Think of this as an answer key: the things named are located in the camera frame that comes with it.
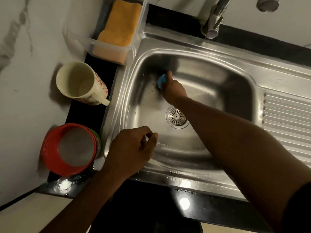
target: black countertop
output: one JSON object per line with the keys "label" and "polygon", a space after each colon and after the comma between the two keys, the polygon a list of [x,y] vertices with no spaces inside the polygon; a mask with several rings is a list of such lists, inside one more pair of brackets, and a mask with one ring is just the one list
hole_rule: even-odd
{"label": "black countertop", "polygon": [[[158,6],[149,6],[147,24],[203,38],[198,19]],[[219,35],[212,41],[311,66],[310,49],[226,25],[220,25]],[[97,72],[110,92],[117,64],[94,58],[89,54],[85,62]],[[100,133],[105,111],[104,105],[90,106],[73,100],[66,123],[79,123]],[[68,192],[57,189],[58,184],[65,178],[50,173],[48,182],[36,191],[74,198],[94,173],[90,168],[68,178],[72,181],[72,188]],[[179,200],[184,197],[191,203],[187,210],[183,210],[179,205]],[[133,226],[136,230],[139,225],[144,232],[175,232],[177,229],[178,232],[200,232],[198,221],[247,231],[271,232],[248,202],[133,180],[126,180],[112,200],[105,204],[92,224],[92,232],[97,232],[103,225],[120,229],[123,225],[126,225],[127,229]]]}

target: red bowl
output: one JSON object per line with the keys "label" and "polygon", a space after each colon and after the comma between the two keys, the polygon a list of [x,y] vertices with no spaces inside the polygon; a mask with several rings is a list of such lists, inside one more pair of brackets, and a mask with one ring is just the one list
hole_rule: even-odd
{"label": "red bowl", "polygon": [[[58,152],[58,144],[62,139],[62,137],[68,131],[77,127],[83,128],[85,131],[87,131],[88,134],[92,137],[94,142],[93,156],[90,162],[83,166],[71,166],[65,163],[64,160],[62,160],[62,158],[60,157],[60,154]],[[75,175],[86,169],[91,164],[92,160],[95,158],[96,138],[94,134],[86,126],[76,123],[66,123],[64,125],[55,128],[45,136],[44,141],[42,143],[40,155],[42,156],[45,165],[50,171],[61,176]]]}

